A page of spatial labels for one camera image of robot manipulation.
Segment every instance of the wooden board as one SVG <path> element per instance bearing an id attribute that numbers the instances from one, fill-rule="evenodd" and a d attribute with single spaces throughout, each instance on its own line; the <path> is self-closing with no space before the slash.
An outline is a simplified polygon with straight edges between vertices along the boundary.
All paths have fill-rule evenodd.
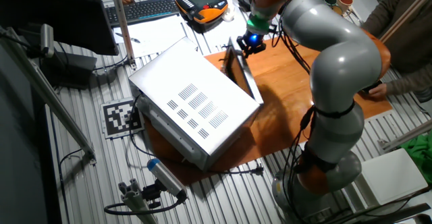
<path id="1" fill-rule="evenodd" d="M 244 132 L 214 164 L 212 167 L 214 171 L 226 171 L 289 147 L 300 129 L 300 120 L 312 105 L 308 74 L 283 43 L 272 48 L 270 40 L 265 42 L 267 43 L 265 51 L 251 55 L 247 59 L 263 97 L 264 107 L 250 129 Z M 319 54 L 318 51 L 301 46 L 297 49 L 309 65 L 312 65 Z M 220 68 L 222 65 L 220 59 L 224 57 L 225 52 L 220 52 L 206 56 L 206 59 Z M 354 100 L 362 107 L 364 118 L 392 109 L 387 101 L 368 101 L 359 95 L 356 95 Z M 181 154 L 151 125 L 147 124 L 146 128 L 157 156 L 175 161 L 183 159 Z M 304 134 L 309 135 L 309 127 Z M 187 167 L 163 159 L 162 161 L 183 184 L 191 184 L 214 174 L 202 173 L 193 166 Z"/>

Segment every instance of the white paper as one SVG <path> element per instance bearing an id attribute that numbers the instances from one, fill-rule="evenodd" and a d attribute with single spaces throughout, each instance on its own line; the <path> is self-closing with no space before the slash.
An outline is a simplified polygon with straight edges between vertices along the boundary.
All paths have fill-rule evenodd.
<path id="1" fill-rule="evenodd" d="M 162 52 L 185 37 L 180 16 L 170 16 L 151 22 L 128 26 L 129 36 L 140 42 L 132 43 L 135 58 Z M 124 43 L 120 28 L 114 28 L 116 43 Z"/>

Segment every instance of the black keyboard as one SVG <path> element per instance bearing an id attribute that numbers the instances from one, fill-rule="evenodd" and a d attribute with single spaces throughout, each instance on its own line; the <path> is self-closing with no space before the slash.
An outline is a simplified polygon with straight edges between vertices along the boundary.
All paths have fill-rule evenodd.
<path id="1" fill-rule="evenodd" d="M 107 15 L 111 27 L 119 26 L 115 7 L 107 7 Z M 148 0 L 131 3 L 124 6 L 124 13 L 128 24 L 147 22 L 179 13 L 174 0 Z"/>

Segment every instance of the robotic arm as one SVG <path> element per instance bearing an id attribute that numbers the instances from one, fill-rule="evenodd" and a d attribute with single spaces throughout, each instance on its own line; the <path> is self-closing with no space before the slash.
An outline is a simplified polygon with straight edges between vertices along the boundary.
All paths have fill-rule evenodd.
<path id="1" fill-rule="evenodd" d="M 289 174 L 279 174 L 273 182 L 276 202 L 289 210 L 284 194 L 288 188 L 295 193 L 292 202 L 307 206 L 346 187 L 361 173 L 360 160 L 350 149 L 360 139 L 365 119 L 353 97 L 384 75 L 389 51 L 322 0 L 251 0 L 247 32 L 239 41 L 246 55 L 259 52 L 254 48 L 260 48 L 262 36 L 285 3 L 283 31 L 298 44 L 321 52 L 310 71 L 315 116 L 309 141 L 293 184 L 284 180 Z M 250 38 L 255 34 L 261 41 L 253 43 Z"/>

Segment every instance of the metal pole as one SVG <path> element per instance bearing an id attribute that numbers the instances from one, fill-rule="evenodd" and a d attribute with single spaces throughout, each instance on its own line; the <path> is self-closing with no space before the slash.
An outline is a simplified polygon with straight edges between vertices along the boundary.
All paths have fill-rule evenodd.
<path id="1" fill-rule="evenodd" d="M 20 39 L 11 28 L 7 29 L 7 35 L 17 40 Z M 61 104 L 61 101 L 57 98 L 55 91 L 43 75 L 42 71 L 39 69 L 39 66 L 27 58 L 25 50 L 23 50 L 21 45 L 18 43 L 7 40 L 6 38 L 0 39 L 0 43 L 3 45 L 13 61 L 15 61 L 15 64 L 19 67 L 22 73 L 27 77 L 33 88 L 42 97 L 44 102 L 46 102 L 51 110 L 53 110 L 54 114 L 64 125 L 70 135 L 75 139 L 76 143 L 78 143 L 82 150 L 84 150 L 90 159 L 90 163 L 95 164 L 95 151 L 90 145 L 90 142 L 86 139 L 86 136 L 84 136 L 81 129 L 75 123 L 74 119 L 72 119 L 63 104 Z"/>
<path id="2" fill-rule="evenodd" d="M 428 132 L 430 129 L 432 129 L 432 119 L 428 120 L 426 123 L 422 123 L 420 126 L 410 130 L 409 132 L 406 132 L 404 135 L 400 136 L 396 140 L 393 140 L 391 142 L 385 143 L 382 147 L 384 152 L 390 152 L 394 148 L 400 146 L 401 144 L 413 139 L 414 137 L 417 137 L 425 132 Z"/>
<path id="3" fill-rule="evenodd" d="M 410 19 L 417 11 L 426 4 L 428 0 L 415 0 L 414 3 L 402 14 L 402 16 L 385 32 L 380 38 L 381 42 L 385 43 L 393 35 L 393 33 L 403 25 L 408 19 Z"/>
<path id="4" fill-rule="evenodd" d="M 122 0 L 113 0 L 114 7 L 119 18 L 119 24 L 121 34 L 123 35 L 124 44 L 126 46 L 126 53 L 128 54 L 129 63 L 132 69 L 136 69 L 134 50 L 132 49 L 132 42 L 130 41 L 128 22 L 126 21 L 126 15 L 124 14 Z"/>

